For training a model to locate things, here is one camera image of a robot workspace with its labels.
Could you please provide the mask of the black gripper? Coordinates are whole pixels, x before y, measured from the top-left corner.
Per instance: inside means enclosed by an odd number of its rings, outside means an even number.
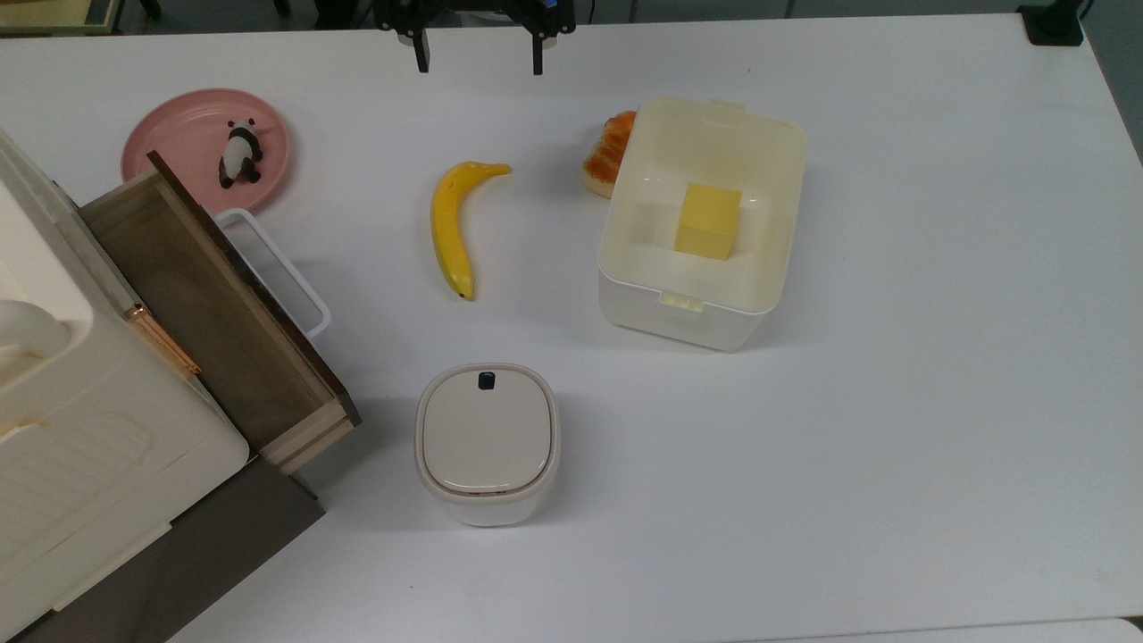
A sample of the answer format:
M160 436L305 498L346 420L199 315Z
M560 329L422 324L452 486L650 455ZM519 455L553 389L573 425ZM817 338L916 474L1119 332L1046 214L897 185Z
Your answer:
M445 13L497 13L522 25L531 35L531 73L543 77L547 49L555 47L559 34L577 29L572 1L375 1L376 29L395 31L415 54L419 73L427 73L431 53L426 29Z

